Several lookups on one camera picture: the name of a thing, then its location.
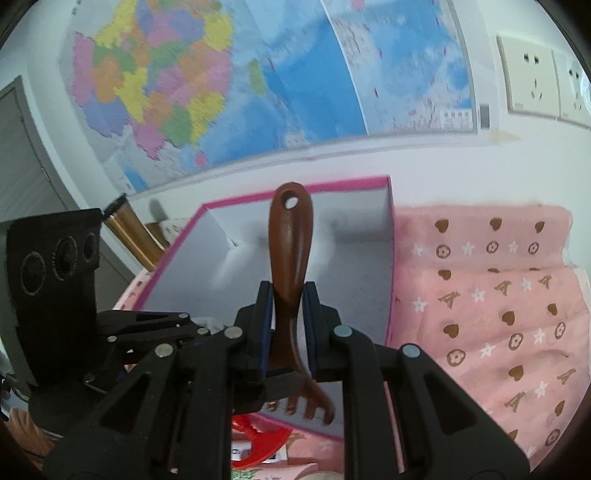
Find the red plastic object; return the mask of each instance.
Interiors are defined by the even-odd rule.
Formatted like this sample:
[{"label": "red plastic object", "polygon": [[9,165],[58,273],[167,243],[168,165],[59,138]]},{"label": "red plastic object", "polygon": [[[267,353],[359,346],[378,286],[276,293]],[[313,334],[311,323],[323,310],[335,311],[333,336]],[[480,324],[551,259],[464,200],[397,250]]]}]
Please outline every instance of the red plastic object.
[{"label": "red plastic object", "polygon": [[285,427],[280,427],[276,432],[259,432],[252,426],[248,415],[234,415],[232,428],[244,433],[252,443],[251,454],[244,460],[233,461],[233,468],[249,468],[263,463],[287,443],[292,432]]}]

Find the socket holes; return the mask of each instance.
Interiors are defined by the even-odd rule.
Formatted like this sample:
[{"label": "socket holes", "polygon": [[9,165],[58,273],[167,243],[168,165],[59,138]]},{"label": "socket holes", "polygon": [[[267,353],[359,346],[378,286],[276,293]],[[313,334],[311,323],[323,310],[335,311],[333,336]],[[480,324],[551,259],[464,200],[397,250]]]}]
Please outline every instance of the socket holes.
[{"label": "socket holes", "polygon": [[[526,63],[530,62],[530,54],[526,53],[523,55],[523,59],[525,60]],[[534,63],[537,65],[538,63],[540,63],[540,59],[536,56],[534,56]]]}]

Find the colorful map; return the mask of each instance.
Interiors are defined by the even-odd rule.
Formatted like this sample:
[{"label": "colorful map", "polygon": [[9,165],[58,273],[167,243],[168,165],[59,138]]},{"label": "colorful map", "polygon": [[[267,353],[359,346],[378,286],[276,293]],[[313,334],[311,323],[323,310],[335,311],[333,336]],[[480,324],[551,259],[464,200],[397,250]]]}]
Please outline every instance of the colorful map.
[{"label": "colorful map", "polygon": [[[122,192],[321,142],[474,130],[448,0],[122,0],[108,18],[100,9],[80,2],[60,65]],[[456,114],[463,121],[449,122]]]}]

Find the electrical outlet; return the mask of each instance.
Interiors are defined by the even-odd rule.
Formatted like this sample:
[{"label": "electrical outlet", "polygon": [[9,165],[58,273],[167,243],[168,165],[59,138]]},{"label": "electrical outlet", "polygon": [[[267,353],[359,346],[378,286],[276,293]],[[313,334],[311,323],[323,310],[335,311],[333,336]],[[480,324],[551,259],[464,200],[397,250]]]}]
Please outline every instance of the electrical outlet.
[{"label": "electrical outlet", "polygon": [[558,82],[552,50],[516,38],[498,37],[509,111],[558,117]]},{"label": "electrical outlet", "polygon": [[591,96],[589,79],[575,56],[554,51],[560,118],[591,127]]}]

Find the pink fabric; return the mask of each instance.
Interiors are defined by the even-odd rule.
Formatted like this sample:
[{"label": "pink fabric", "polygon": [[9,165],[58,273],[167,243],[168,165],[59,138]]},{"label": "pink fabric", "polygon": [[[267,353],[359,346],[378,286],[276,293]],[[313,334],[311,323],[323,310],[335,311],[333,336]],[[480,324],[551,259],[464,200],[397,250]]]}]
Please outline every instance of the pink fabric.
[{"label": "pink fabric", "polygon": [[570,227],[569,212],[550,206],[395,213],[388,345],[420,345],[515,439],[532,469],[589,386],[589,310],[562,260]]}]

